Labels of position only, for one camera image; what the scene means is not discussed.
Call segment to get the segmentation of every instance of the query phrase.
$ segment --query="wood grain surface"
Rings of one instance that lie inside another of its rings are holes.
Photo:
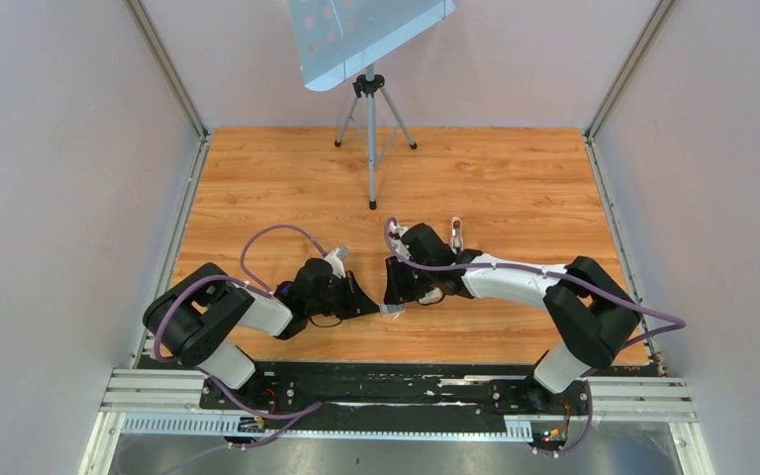
[[[381,129],[378,141],[390,130]],[[366,148],[354,129],[342,147],[332,128],[219,128],[174,270],[180,280],[213,261],[243,278],[240,251],[257,231],[298,225],[327,249],[350,249],[345,267],[382,302],[382,236],[389,216],[427,223],[442,238],[459,216],[467,247],[536,263],[597,259],[621,283],[593,172],[577,129],[413,128],[399,134],[377,170],[376,211],[368,209]],[[301,235],[278,230],[251,248],[248,268],[273,288],[318,255]],[[333,318],[318,317],[321,325]],[[409,305],[397,319],[360,317],[308,328],[287,341],[237,328],[230,339],[253,358],[351,361],[532,363],[559,341],[548,315],[495,300],[447,298]],[[619,364],[644,364],[644,347]]]

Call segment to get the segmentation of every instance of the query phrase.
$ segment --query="white metal frame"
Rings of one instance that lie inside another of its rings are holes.
[[[210,141],[208,131],[185,91],[181,79],[176,74],[169,56],[161,45],[158,34],[150,23],[141,0],[123,1],[139,25],[156,62],[179,99],[179,103],[192,127],[199,135],[201,143],[192,163],[167,256],[157,279],[155,289],[157,296],[169,285]],[[636,279],[637,274],[632,268],[632,259],[628,253],[627,242],[623,240],[619,232],[621,224],[615,201],[610,196],[606,186],[606,173],[599,160],[596,136],[674,3],[675,0],[658,0],[650,19],[634,44],[592,124],[585,132],[587,154],[590,157],[608,217],[619,262],[624,272],[628,291],[637,300],[639,300],[641,293]],[[144,337],[134,352],[133,364],[135,364],[138,355],[148,351],[151,345],[151,336],[144,332]],[[512,376],[495,376],[494,378],[510,379]],[[111,467],[118,440],[122,434],[225,434],[230,431],[231,427],[236,427],[234,421],[237,417],[244,415],[244,412],[235,410],[211,411],[199,407],[203,379],[204,376],[201,373],[190,370],[114,370],[91,438],[83,455],[80,475],[106,475]],[[593,388],[594,421],[668,423],[684,473],[687,475],[714,474],[701,428],[695,415],[695,408],[682,379],[667,377],[591,377],[588,378],[588,381]],[[292,430],[288,432],[288,435],[315,438],[515,441],[522,438],[524,428],[530,422],[549,419],[552,418],[546,416],[509,416],[506,417],[508,430],[502,433],[436,434]]]

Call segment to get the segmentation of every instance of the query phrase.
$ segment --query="metal corner post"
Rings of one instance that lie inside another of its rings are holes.
[[[668,13],[671,11],[671,8],[674,6],[676,1],[677,0],[657,1],[657,5],[654,7],[654,11],[651,12],[651,16],[648,17],[648,21],[645,23],[645,27],[642,28],[642,32],[639,34],[639,38],[630,49],[630,52],[628,53],[624,64],[621,66],[621,69],[619,70],[614,83],[608,90],[608,93],[605,96],[605,99],[602,101],[602,104],[599,106],[598,111],[596,111],[596,115],[593,117],[593,121],[590,122],[590,127],[588,127],[584,133],[584,135],[589,140],[594,139],[599,134],[599,131],[602,129],[602,126],[608,119],[608,116],[610,115],[613,106],[616,104],[619,96],[621,95],[621,92],[624,90],[625,86],[630,80],[630,76],[639,66],[639,63],[642,61],[642,58],[645,56],[645,53],[651,46],[651,43],[654,41],[654,38],[656,37],[657,32],[659,32],[660,27],[663,26],[666,19],[668,18]]]
[[[161,43],[161,39],[158,36],[158,32],[149,19],[149,15],[146,12],[146,8],[143,5],[142,0],[123,0],[124,5],[127,6],[127,10],[130,11],[130,15],[133,17],[133,21],[139,27],[142,32],[144,42],[152,52],[152,57],[155,58],[155,62],[161,69],[164,78],[167,80],[167,84],[173,91],[173,95],[176,96],[176,100],[179,101],[179,105],[182,107],[182,111],[185,113],[188,122],[191,123],[191,127],[194,132],[199,136],[200,141],[204,140],[208,135],[208,129],[202,122],[202,118],[194,107],[194,103],[188,95],[188,91],[182,84],[182,79],[179,77],[179,73],[176,72],[176,68],[173,67],[173,63],[170,61],[170,56],[167,54],[167,50]]]

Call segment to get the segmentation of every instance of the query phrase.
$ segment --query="black clamp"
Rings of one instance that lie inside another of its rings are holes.
[[[361,93],[366,96],[374,95],[381,87],[386,85],[386,78],[382,74],[375,74],[374,79],[369,81],[365,78],[365,74],[356,76],[356,80],[353,83],[354,94],[356,97],[362,97]]]

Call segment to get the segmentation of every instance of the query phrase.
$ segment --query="gray floor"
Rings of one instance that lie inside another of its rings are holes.
[[[131,435],[122,442],[129,447],[121,453],[121,471],[126,475],[156,475],[221,441],[196,435]],[[285,438],[246,453],[221,450],[173,473],[668,475],[681,471],[667,425],[601,423],[578,452],[557,460],[532,455],[524,444],[504,442]]]

